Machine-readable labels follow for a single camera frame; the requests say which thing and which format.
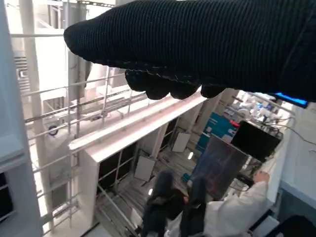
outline cable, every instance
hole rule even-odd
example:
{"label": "cable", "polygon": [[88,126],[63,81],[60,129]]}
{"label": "cable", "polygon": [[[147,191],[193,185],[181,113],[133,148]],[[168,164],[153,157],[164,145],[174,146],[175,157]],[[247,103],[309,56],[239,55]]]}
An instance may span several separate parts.
{"label": "cable", "polygon": [[283,124],[274,124],[274,126],[286,127],[286,128],[288,128],[288,129],[290,129],[291,131],[293,131],[296,135],[298,135],[304,142],[307,142],[307,143],[309,143],[309,144],[312,144],[312,145],[315,145],[315,146],[316,146],[316,143],[306,140],[301,134],[299,134],[297,131],[295,131],[295,130],[294,130],[293,128],[291,128],[290,126],[283,125]]}

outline white board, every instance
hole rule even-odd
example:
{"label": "white board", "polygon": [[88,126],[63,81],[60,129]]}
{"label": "white board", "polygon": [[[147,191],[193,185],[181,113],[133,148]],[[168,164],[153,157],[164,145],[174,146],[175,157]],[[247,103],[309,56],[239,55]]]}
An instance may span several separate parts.
{"label": "white board", "polygon": [[177,139],[173,145],[173,152],[184,152],[187,147],[188,141],[190,139],[191,134],[179,132]]}
{"label": "white board", "polygon": [[140,156],[134,177],[144,181],[149,181],[154,165],[155,161],[153,159]]}

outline white column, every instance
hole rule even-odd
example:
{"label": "white column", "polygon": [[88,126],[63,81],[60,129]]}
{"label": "white column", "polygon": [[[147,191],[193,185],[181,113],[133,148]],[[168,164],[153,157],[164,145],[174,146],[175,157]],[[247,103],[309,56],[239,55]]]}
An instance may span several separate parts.
{"label": "white column", "polygon": [[[33,11],[33,1],[32,0],[19,0],[20,4],[20,14],[22,21],[22,28],[24,34],[34,34],[35,33],[35,23],[34,23],[34,11]],[[38,60],[36,55],[36,45],[35,38],[24,38],[24,49],[27,58],[28,65],[28,76],[30,79],[31,91],[37,91],[40,89],[40,79],[39,79],[39,69]],[[40,94],[33,95],[31,97],[31,107],[33,116],[39,116],[42,114],[42,101]],[[45,131],[42,119],[38,119],[33,123],[33,129],[35,134],[39,134]],[[39,159],[39,166],[44,166],[49,161],[47,160],[46,146],[44,137],[38,137],[35,139],[37,155]],[[46,193],[50,189],[49,181],[49,170],[43,170],[41,174],[43,191]],[[47,212],[52,211],[52,199],[51,192],[45,195]],[[54,223],[53,220],[49,222],[50,229],[53,230]]]}

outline monitor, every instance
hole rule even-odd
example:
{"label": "monitor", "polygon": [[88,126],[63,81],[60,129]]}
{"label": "monitor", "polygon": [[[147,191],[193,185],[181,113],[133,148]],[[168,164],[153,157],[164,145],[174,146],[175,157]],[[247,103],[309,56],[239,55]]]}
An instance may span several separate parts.
{"label": "monitor", "polygon": [[261,162],[270,156],[280,143],[280,137],[275,137],[248,123],[241,122],[232,139],[232,144]]}
{"label": "monitor", "polygon": [[215,135],[211,135],[205,151],[197,160],[191,180],[204,177],[206,190],[220,200],[248,159],[248,155]]}
{"label": "monitor", "polygon": [[276,99],[284,100],[284,101],[286,101],[288,103],[291,103],[293,105],[296,105],[296,106],[299,106],[299,107],[302,107],[302,108],[306,108],[308,106],[308,102],[306,100],[293,98],[293,97],[290,97],[288,95],[284,95],[281,92],[273,94],[273,96]]}

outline hand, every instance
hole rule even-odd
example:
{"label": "hand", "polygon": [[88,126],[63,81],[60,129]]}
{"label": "hand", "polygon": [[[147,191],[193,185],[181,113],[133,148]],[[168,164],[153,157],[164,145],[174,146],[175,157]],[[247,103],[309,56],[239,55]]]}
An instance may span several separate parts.
{"label": "hand", "polygon": [[254,176],[253,176],[253,181],[255,183],[261,182],[261,181],[265,181],[266,183],[269,182],[270,179],[270,175],[264,171],[257,171]]}

